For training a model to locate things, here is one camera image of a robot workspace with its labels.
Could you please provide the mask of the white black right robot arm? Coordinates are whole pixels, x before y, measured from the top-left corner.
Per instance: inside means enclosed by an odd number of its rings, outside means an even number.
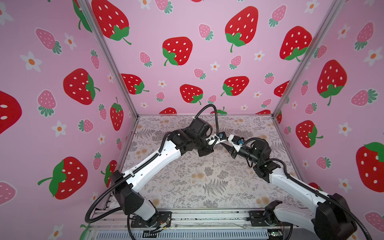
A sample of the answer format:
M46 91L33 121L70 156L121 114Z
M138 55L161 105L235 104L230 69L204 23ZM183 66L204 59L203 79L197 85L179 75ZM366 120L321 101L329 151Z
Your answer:
M271 148L260 138L228 139L223 147L233 158L241 156L253 167L257 176L299 200L304 209L296 209L275 201L265 208L269 224L286 222L313 232L321 240L347 240L357 229L357 221L346 200L339 194L329 195L292 177L285 162L271 159Z

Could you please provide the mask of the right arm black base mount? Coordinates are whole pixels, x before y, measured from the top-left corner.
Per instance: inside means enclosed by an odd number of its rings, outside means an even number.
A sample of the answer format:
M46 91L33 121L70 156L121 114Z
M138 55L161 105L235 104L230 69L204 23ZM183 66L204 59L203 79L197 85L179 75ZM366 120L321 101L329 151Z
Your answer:
M249 211L247 221L251 222L252 227L289 227L291 225L278 220L268 220L264 210Z

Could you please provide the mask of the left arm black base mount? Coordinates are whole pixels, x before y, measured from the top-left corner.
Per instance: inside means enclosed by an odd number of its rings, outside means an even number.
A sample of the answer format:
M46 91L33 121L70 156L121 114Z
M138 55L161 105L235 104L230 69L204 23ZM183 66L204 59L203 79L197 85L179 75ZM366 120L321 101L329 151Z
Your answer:
M168 228L171 226L172 212L160 211L156 212L149 220L143 220L138 215L131 219L131 228Z

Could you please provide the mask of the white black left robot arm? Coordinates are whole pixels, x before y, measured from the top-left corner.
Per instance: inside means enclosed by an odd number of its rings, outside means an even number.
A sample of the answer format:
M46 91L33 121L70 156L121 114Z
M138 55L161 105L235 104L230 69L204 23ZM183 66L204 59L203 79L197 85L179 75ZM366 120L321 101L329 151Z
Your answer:
M116 170L111 175L113 195L125 215L138 215L142 220L155 218L157 210L154 205L140 195L141 189L161 169L187 152L196 150L199 156L213 152L215 144L223 136L220 133L208 136L212 126L206 121L195 118L184 128L167 132L160 147L142 162L121 173Z

